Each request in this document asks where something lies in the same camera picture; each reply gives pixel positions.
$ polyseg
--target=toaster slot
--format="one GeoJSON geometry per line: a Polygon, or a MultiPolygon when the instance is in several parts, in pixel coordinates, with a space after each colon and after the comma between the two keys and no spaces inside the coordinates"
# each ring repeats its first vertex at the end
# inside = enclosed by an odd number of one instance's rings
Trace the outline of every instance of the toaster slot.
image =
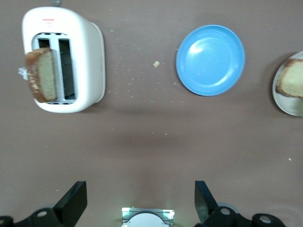
{"type": "Polygon", "coordinates": [[[70,39],[62,33],[40,33],[33,39],[33,49],[50,47],[53,52],[57,99],[49,104],[72,104],[77,99],[70,39]]]}

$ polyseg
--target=brown table surface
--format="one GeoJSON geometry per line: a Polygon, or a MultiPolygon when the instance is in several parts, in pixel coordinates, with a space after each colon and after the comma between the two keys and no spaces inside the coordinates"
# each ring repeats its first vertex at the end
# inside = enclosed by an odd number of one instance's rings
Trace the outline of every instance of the brown table surface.
{"type": "Polygon", "coordinates": [[[40,6],[50,2],[0,3],[0,215],[22,220],[85,180],[79,227],[121,226],[131,206],[173,209],[175,225],[191,227],[194,182],[204,180],[246,218],[303,226],[303,119],[271,93],[281,63],[303,50],[301,0],[64,0],[100,27],[106,50],[104,98],[73,114],[40,109],[18,75],[22,18],[40,6]],[[246,63],[230,90],[203,97],[182,85],[175,59],[208,24],[239,36],[246,63]]]}

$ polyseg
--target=white toaster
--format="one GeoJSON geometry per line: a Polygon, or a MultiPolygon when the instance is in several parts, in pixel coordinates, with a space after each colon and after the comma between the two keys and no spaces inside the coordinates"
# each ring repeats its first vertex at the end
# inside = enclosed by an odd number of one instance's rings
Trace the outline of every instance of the white toaster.
{"type": "Polygon", "coordinates": [[[104,41],[100,29],[77,13],[40,7],[23,17],[24,52],[50,47],[54,56],[57,99],[39,107],[74,113],[100,101],[105,93],[104,41]]]}

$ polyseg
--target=bread on toaster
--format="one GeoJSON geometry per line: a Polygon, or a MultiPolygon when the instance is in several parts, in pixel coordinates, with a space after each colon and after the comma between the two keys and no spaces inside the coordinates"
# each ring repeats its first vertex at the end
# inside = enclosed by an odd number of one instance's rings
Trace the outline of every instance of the bread on toaster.
{"type": "Polygon", "coordinates": [[[303,59],[291,59],[284,66],[276,91],[285,96],[303,98],[303,59]]]}
{"type": "Polygon", "coordinates": [[[44,47],[29,52],[26,55],[25,65],[34,98],[40,103],[56,100],[53,51],[44,47]]]}

